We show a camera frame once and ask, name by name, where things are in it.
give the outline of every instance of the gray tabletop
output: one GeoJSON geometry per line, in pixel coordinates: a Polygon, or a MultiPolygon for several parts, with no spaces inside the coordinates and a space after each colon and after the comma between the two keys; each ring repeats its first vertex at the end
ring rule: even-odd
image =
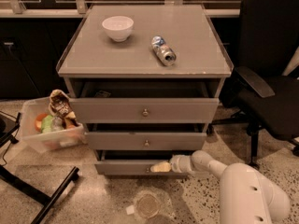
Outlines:
{"type": "Polygon", "coordinates": [[[94,6],[72,44],[62,77],[228,77],[230,66],[200,5],[94,6]],[[124,42],[105,34],[102,21],[111,16],[134,20],[124,42]],[[151,49],[160,35],[177,54],[163,66],[151,49]]]}

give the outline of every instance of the plastic bin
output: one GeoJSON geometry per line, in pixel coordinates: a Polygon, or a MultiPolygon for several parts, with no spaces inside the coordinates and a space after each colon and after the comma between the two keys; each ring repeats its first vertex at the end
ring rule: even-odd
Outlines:
{"type": "Polygon", "coordinates": [[[49,98],[40,98],[26,101],[23,104],[21,109],[21,140],[39,153],[86,144],[84,128],[81,124],[76,128],[51,133],[39,133],[36,130],[35,120],[37,115],[50,113],[48,110],[49,102],[49,98]]]}

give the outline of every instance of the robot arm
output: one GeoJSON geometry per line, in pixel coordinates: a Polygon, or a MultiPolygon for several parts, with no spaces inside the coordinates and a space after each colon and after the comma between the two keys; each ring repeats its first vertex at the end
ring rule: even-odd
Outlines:
{"type": "MultiPolygon", "coordinates": [[[[221,224],[271,224],[290,213],[288,195],[257,170],[243,163],[225,165],[204,151],[191,156],[176,155],[163,171],[196,174],[207,170],[220,180],[221,224]]],[[[152,172],[160,172],[161,164],[152,172]]]]}

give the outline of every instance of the chair seat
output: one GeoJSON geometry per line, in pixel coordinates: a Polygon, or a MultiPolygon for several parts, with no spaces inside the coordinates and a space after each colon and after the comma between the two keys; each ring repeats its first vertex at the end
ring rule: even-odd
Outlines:
{"type": "Polygon", "coordinates": [[[298,137],[299,80],[291,77],[269,77],[264,80],[276,95],[261,98],[254,91],[244,89],[237,95],[240,107],[260,121],[276,139],[298,137]]]}

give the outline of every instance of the black office chair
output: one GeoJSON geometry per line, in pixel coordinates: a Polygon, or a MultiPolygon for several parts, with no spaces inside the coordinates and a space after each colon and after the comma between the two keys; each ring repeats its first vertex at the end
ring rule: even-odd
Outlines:
{"type": "Polygon", "coordinates": [[[258,133],[295,144],[299,156],[299,80],[297,68],[281,74],[299,47],[299,0],[242,0],[235,68],[221,91],[224,107],[240,112],[212,124],[247,122],[251,162],[257,166],[258,133]]]}

